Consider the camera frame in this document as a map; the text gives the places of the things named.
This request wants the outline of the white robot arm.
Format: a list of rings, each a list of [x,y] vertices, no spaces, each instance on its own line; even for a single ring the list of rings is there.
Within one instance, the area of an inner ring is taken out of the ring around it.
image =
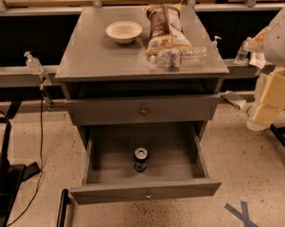
[[[268,129],[285,109],[285,6],[247,45],[251,52],[261,52],[276,68],[258,78],[255,105],[246,126],[251,131]]]

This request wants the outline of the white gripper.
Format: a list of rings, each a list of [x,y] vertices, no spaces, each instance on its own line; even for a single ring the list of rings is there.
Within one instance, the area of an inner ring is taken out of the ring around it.
[[[260,74],[255,89],[255,105],[246,126],[251,131],[268,129],[285,109],[285,67],[269,75]]]

